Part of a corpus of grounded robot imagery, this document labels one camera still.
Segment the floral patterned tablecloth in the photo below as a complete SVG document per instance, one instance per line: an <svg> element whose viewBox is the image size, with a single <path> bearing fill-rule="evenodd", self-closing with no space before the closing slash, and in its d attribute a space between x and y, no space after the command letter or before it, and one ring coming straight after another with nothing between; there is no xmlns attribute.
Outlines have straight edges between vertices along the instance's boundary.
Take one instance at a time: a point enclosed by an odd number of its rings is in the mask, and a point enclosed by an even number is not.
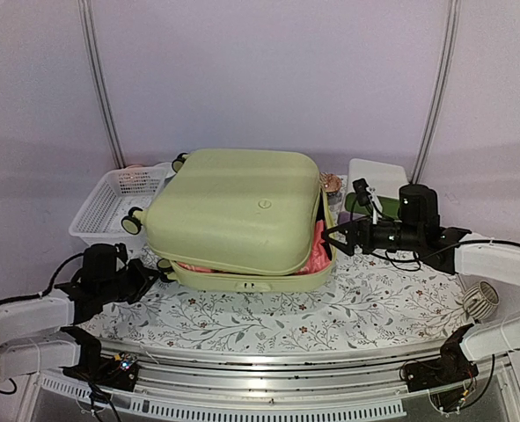
<svg viewBox="0 0 520 422"><path fill-rule="evenodd" d="M469 322L456 276L409 252L339 255L307 293L216 293L156 284L136 304L109 304L91 335L144 348L227 353L356 351L447 338Z"/></svg>

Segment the light green hard-shell suitcase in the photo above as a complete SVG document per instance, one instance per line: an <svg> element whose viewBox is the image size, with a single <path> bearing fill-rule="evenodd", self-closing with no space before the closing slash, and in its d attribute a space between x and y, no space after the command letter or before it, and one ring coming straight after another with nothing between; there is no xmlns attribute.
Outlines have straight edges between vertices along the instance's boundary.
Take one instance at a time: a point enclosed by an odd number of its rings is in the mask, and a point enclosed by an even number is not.
<svg viewBox="0 0 520 422"><path fill-rule="evenodd" d="M172 163L173 178L146 208L121 220L145 234L157 267L185 286L224 292L302 293L321 287L336 260L292 275L311 253L314 227L333 226L320 172L307 155L252 149L198 149ZM226 273L198 273L177 263Z"/></svg>

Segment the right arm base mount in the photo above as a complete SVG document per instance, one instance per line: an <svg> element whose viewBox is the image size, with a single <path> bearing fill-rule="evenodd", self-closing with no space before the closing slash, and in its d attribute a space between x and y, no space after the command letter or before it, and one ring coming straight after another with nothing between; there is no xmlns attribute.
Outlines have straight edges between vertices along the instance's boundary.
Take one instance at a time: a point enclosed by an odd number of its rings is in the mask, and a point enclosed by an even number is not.
<svg viewBox="0 0 520 422"><path fill-rule="evenodd" d="M473 324L456 329L442 344L439 357L431 360L408 360L399 370L399 378L409 392L439 389L458 384L452 391L433 393L432 405L442 413L460 411L476 387L477 366L461 349L464 335Z"/></svg>

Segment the left metal corner post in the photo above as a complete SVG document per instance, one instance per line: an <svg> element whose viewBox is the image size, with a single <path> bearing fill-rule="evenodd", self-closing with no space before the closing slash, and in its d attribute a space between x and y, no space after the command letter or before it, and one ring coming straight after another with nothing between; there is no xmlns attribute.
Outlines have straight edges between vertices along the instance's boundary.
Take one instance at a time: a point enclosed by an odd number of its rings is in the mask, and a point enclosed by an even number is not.
<svg viewBox="0 0 520 422"><path fill-rule="evenodd" d="M99 53L92 1L78 0L77 7L80 25L82 27L84 48L87 54L89 69L92 75L93 88L106 133L108 147L114 162L114 167L122 169L126 167L126 160L106 87L105 73Z"/></svg>

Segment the pink printed garment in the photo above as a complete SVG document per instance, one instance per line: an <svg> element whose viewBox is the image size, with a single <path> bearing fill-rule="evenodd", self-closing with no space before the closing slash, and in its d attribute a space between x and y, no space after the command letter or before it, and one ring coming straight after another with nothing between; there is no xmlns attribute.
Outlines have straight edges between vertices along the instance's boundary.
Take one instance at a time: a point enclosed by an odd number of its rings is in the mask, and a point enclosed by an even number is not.
<svg viewBox="0 0 520 422"><path fill-rule="evenodd" d="M306 263L298 271L292 273L292 275L318 273L330 266L331 251L328 249L328 243L322 238L322 233L325 228L326 222L324 220L316 221L310 256ZM184 269L198 273L226 273L216 269L193 266L181 262L178 262L177 264Z"/></svg>

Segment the right metal corner post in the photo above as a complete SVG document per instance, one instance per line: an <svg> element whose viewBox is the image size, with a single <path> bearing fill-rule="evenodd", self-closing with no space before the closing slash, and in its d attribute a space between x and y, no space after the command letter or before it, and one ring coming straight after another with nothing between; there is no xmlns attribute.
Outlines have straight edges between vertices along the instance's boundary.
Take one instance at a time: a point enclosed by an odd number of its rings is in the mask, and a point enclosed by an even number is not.
<svg viewBox="0 0 520 422"><path fill-rule="evenodd" d="M411 184L418 184L421 182L432 148L432 143L434 141L437 124L442 111L443 99L449 81L454 50L457 44L460 10L460 1L452 0L448 2L447 17L443 32L443 44L439 54L436 80L422 133L420 147L409 179Z"/></svg>

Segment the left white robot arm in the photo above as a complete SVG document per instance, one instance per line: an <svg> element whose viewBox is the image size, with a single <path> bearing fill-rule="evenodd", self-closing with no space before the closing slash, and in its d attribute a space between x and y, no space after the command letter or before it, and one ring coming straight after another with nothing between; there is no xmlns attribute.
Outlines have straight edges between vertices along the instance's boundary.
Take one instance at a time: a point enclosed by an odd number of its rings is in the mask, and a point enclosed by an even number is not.
<svg viewBox="0 0 520 422"><path fill-rule="evenodd" d="M160 277L124 244L94 244L63 261L38 294L0 299L0 383L52 368L87 382L129 370L103 357L81 326L108 304L139 302Z"/></svg>

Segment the purple drawer with pink knob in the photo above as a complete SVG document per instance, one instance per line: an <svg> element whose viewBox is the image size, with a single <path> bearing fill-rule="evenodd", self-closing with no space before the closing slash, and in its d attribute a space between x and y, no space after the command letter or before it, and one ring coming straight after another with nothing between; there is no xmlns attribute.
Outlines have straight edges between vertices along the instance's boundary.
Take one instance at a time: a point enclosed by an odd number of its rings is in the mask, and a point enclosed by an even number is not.
<svg viewBox="0 0 520 422"><path fill-rule="evenodd" d="M357 218L357 214L350 214L347 212L340 212L338 215L338 225L351 222Z"/></svg>

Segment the metal corner post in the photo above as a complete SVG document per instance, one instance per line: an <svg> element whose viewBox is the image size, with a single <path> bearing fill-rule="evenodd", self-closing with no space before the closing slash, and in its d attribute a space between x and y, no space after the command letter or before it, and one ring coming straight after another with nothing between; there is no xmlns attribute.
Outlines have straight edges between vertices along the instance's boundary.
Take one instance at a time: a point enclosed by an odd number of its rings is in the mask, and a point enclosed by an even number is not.
<svg viewBox="0 0 520 422"><path fill-rule="evenodd" d="M87 54L89 69L92 75L93 88L106 133L108 147L114 162L114 167L122 169L126 167L126 160L106 87L105 73L99 53L92 1L78 0L77 7L80 25L82 27L84 48Z"/></svg>
<svg viewBox="0 0 520 422"><path fill-rule="evenodd" d="M411 184L418 184L421 182L432 148L432 143L434 141L437 124L442 111L443 99L449 81L454 50L457 44L460 10L460 1L452 0L448 2L447 17L443 32L443 44L439 54L436 80L422 133L420 147L409 179Z"/></svg>

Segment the white plastic mesh basket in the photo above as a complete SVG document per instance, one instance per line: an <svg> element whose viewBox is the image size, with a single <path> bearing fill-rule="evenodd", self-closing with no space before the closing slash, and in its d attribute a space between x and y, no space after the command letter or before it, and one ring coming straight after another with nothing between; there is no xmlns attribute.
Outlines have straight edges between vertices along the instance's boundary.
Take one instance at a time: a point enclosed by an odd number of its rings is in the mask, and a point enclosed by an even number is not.
<svg viewBox="0 0 520 422"><path fill-rule="evenodd" d="M69 234L88 245L122 243L140 250L145 234L130 235L121 219L132 207L146 208L174 175L168 163L106 173L92 189L69 226Z"/></svg>

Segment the green drawer with knob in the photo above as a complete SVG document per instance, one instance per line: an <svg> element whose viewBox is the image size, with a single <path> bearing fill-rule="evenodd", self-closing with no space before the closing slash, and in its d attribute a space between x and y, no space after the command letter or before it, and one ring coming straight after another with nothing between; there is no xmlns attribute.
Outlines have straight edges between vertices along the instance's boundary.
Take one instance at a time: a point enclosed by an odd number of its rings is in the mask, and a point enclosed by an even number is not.
<svg viewBox="0 0 520 422"><path fill-rule="evenodd" d="M354 215L368 215L370 212L367 210L367 208L355 201L355 198L355 193L348 193L346 195L344 203L345 211L347 213L353 213ZM378 196L377 198L382 205L382 214L393 219L397 219L399 212L399 200L383 196Z"/></svg>

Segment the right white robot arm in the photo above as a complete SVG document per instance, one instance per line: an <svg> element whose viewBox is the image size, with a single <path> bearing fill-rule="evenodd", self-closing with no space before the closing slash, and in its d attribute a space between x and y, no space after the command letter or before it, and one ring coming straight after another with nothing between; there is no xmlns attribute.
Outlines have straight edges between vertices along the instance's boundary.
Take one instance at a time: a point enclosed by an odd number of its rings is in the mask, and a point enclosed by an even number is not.
<svg viewBox="0 0 520 422"><path fill-rule="evenodd" d="M439 382L453 382L465 372L467 363L520 350L520 311L493 322L488 319L501 300L492 281L520 287L520 243L441 226L437 194L425 185L399 189L395 218L382 213L364 179L353 186L353 203L371 213L323 231L327 243L348 256L360 251L388 259L392 252L408 251L416 264L449 275L478 277L462 300L472 321L450 335L441 349L443 357L434 362L433 376Z"/></svg>

